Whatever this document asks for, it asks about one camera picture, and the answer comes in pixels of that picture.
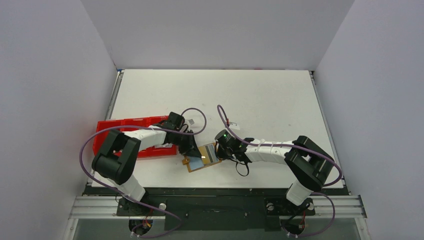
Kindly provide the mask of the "gold card with stripe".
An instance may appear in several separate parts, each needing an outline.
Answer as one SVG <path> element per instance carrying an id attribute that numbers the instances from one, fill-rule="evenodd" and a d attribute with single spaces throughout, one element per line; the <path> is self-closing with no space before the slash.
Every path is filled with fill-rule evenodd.
<path id="1" fill-rule="evenodd" d="M 221 162 L 216 155 L 216 144 L 209 143 L 198 147 L 201 153 L 201 161 L 204 166 L 215 165 Z"/>

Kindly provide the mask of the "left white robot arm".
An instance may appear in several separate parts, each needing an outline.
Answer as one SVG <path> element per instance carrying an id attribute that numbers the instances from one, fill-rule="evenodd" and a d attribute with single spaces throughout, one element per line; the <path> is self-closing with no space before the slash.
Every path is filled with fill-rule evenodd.
<path id="1" fill-rule="evenodd" d="M 143 215 L 149 209 L 144 196 L 146 190 L 133 172 L 140 151 L 150 147 L 171 144 L 177 146 L 183 156 L 200 158 L 201 152 L 195 142 L 192 130 L 183 130 L 185 118 L 170 112 L 165 120 L 133 131 L 112 129 L 108 132 L 91 167 L 130 200 L 129 208 L 136 215 Z"/>

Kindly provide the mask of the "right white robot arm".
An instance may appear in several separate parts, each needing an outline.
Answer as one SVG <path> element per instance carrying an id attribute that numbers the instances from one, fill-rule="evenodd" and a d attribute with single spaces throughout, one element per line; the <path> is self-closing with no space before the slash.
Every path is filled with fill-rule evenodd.
<path id="1" fill-rule="evenodd" d="M 334 167 L 333 158 L 304 135 L 292 142 L 272 142 L 251 137 L 238 139 L 224 129 L 215 141 L 216 155 L 222 160 L 245 166 L 256 162 L 288 166 L 296 178 L 282 199 L 282 207 L 289 214 L 296 213 L 311 193 L 322 190 Z"/>

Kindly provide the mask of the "yellow leather card holder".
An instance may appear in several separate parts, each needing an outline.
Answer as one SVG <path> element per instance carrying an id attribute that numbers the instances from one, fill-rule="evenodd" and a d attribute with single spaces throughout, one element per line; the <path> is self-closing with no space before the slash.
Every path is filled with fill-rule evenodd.
<path id="1" fill-rule="evenodd" d="M 182 160 L 182 164 L 187 167 L 187 170 L 189 173 L 213 166 L 213 165 L 204 166 L 201 158 L 190 157 L 190 156 L 184 156 Z"/>

